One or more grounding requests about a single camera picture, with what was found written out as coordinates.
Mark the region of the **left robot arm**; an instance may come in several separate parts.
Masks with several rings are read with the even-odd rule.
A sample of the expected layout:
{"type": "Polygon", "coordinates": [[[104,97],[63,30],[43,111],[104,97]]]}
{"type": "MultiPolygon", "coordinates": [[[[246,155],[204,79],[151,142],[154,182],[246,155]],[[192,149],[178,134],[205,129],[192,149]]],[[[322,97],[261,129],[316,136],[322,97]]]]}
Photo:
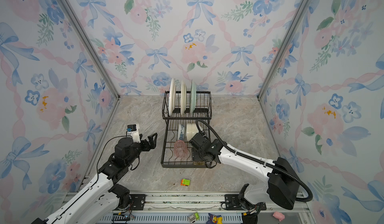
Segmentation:
{"type": "Polygon", "coordinates": [[[143,135],[120,136],[111,154],[88,184],[65,205],[44,220],[34,224],[95,224],[116,208],[125,209],[131,204],[130,190],[119,184],[142,152],[156,148],[158,134],[142,139],[143,135]]]}

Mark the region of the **yellow transparent cup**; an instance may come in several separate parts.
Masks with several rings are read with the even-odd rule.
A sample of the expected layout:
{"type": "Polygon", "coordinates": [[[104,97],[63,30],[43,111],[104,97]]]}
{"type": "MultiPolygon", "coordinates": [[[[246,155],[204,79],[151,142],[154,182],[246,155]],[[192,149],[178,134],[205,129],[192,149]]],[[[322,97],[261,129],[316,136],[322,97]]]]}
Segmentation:
{"type": "Polygon", "coordinates": [[[193,165],[195,165],[195,166],[205,166],[206,165],[206,162],[204,162],[204,161],[197,161],[197,162],[193,162],[193,165]]]}

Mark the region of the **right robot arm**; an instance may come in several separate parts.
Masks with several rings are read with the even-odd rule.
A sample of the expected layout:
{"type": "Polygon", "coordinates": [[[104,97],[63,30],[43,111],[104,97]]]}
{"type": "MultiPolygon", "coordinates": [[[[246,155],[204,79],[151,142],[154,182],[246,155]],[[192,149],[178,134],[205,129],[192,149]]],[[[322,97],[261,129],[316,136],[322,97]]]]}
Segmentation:
{"type": "Polygon", "coordinates": [[[282,158],[274,161],[252,156],[218,139],[211,142],[206,135],[200,133],[189,138],[188,142],[206,163],[229,165],[262,181],[257,185],[245,184],[234,201],[226,201],[227,209],[253,211],[265,202],[273,202],[286,210],[294,208],[299,184],[290,178],[296,178],[297,175],[287,161],[282,158]]]}

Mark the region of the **pink transparent cup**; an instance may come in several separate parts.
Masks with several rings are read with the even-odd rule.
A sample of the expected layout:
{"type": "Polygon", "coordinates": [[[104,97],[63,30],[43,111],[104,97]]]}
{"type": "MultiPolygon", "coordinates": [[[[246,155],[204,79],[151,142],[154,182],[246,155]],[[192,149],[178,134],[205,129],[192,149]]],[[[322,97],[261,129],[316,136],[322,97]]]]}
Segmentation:
{"type": "Polygon", "coordinates": [[[190,155],[188,145],[183,140],[178,140],[174,144],[174,155],[176,159],[187,159],[190,155]]]}

